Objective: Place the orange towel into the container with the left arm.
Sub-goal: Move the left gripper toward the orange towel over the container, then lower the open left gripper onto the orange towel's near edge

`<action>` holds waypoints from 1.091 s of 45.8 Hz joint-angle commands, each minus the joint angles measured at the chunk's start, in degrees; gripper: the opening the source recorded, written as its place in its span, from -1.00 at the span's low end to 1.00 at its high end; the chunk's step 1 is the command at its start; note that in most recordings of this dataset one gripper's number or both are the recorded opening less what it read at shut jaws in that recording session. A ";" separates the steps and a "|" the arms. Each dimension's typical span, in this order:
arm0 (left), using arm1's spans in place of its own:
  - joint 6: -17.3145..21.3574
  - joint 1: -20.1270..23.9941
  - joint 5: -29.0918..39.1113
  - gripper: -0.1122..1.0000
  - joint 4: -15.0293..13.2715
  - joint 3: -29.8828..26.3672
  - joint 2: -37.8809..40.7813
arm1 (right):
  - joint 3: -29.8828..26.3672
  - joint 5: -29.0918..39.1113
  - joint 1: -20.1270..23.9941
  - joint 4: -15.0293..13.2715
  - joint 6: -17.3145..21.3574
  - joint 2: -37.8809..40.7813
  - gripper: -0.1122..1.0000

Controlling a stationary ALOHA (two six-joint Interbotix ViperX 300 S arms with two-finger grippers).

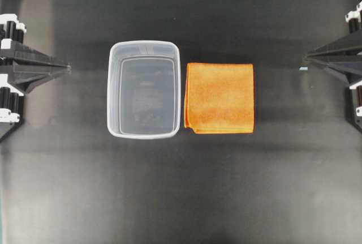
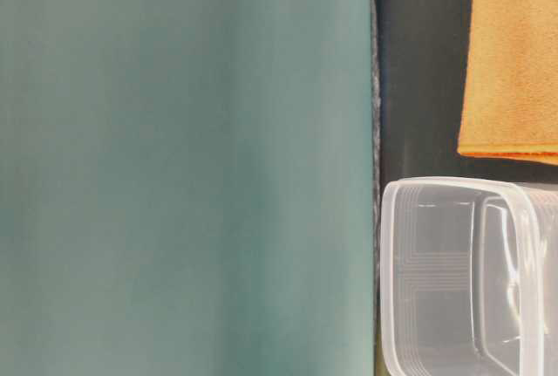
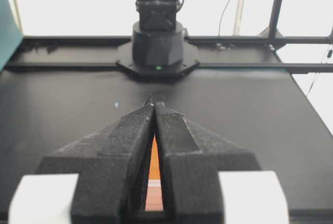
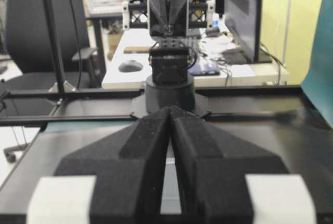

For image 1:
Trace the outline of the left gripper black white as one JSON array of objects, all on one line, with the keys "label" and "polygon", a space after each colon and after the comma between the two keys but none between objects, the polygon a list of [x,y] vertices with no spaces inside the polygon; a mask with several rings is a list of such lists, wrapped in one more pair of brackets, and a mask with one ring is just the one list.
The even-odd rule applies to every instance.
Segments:
[{"label": "left gripper black white", "polygon": [[1,15],[1,141],[22,123],[25,94],[71,72],[66,62],[22,44],[26,32],[16,14]]}]

